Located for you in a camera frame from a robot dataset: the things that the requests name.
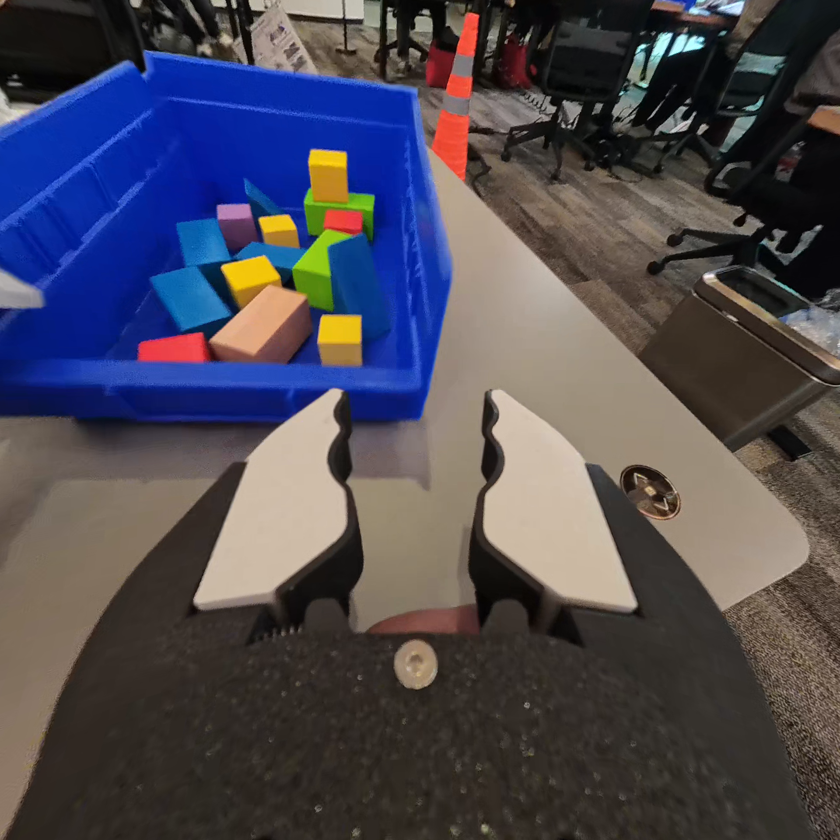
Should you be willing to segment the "round desk grommet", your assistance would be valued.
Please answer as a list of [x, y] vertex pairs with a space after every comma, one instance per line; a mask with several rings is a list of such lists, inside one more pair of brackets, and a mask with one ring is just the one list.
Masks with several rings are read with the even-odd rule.
[[668, 521], [679, 515], [680, 494], [670, 479], [653, 467], [626, 467], [620, 476], [619, 487], [635, 508], [647, 518]]

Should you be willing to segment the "white floor sign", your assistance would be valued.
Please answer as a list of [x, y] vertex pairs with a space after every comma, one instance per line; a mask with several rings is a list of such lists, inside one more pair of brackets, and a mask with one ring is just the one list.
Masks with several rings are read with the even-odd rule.
[[265, 8], [249, 29], [254, 64], [267, 70], [319, 74], [280, 1]]

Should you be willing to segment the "silver trash bin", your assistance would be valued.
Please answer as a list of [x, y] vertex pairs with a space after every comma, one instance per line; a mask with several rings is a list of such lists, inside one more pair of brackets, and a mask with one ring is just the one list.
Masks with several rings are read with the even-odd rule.
[[838, 357], [783, 319], [806, 299], [754, 269], [698, 279], [639, 360], [731, 452], [838, 392]]

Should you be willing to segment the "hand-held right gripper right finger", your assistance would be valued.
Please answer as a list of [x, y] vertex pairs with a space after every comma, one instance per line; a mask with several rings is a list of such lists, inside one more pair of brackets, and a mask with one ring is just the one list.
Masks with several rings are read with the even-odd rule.
[[631, 615], [637, 597], [590, 470], [558, 430], [504, 391], [481, 418], [485, 480], [469, 542], [479, 606], [513, 600], [535, 620], [559, 607]]

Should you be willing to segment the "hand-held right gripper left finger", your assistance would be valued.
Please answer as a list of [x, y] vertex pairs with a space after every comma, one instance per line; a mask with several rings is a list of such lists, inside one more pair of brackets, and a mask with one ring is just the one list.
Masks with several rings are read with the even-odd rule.
[[300, 621], [312, 602], [345, 614], [364, 552], [348, 478], [350, 399], [327, 391], [247, 457], [195, 592], [195, 609], [272, 606]]

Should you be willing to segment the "pile of coloured wooden blocks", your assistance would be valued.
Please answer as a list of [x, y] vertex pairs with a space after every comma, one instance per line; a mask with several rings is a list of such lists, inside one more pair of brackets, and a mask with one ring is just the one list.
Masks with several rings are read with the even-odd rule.
[[141, 363], [288, 364], [315, 334], [323, 366], [362, 366], [392, 331], [375, 266], [375, 196], [350, 190], [349, 156], [313, 149], [303, 209], [293, 216], [245, 182], [248, 201], [176, 225], [183, 268], [150, 285], [175, 334], [141, 341]]

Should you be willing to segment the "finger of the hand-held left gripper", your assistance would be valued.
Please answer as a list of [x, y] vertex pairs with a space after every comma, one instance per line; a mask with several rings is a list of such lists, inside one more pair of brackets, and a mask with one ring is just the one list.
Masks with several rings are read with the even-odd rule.
[[40, 289], [12, 274], [1, 274], [2, 310], [32, 310], [44, 306], [45, 297]]

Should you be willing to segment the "grey desk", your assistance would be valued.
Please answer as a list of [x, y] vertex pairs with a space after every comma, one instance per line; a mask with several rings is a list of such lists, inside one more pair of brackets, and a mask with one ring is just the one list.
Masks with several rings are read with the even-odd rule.
[[[803, 565], [797, 520], [476, 194], [430, 157], [454, 267], [423, 417], [354, 423], [364, 572], [354, 626], [473, 599], [484, 393], [501, 389], [618, 480], [681, 498], [656, 524], [725, 610]], [[58, 694], [126, 578], [265, 425], [2, 419], [1, 825]]]

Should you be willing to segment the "blue plastic bin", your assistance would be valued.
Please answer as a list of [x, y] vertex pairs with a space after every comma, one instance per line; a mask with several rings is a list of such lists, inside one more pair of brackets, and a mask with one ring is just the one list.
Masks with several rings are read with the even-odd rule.
[[[417, 93], [366, 80], [146, 54], [2, 127], [2, 269], [42, 308], [4, 309], [2, 415], [146, 424], [280, 423], [329, 388], [363, 422], [416, 421], [453, 268]], [[185, 267], [177, 225], [246, 203], [293, 219], [308, 157], [348, 155], [372, 196], [372, 258], [391, 329], [360, 367], [321, 365], [313, 334], [285, 365], [138, 361], [178, 329], [151, 285]]]

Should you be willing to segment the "red floor object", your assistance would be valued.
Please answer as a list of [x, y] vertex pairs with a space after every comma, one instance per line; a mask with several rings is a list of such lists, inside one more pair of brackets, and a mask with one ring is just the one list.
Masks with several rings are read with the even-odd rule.
[[469, 105], [473, 91], [474, 60], [480, 16], [467, 13], [449, 73], [443, 105], [437, 119], [432, 150], [463, 182], [469, 145]]

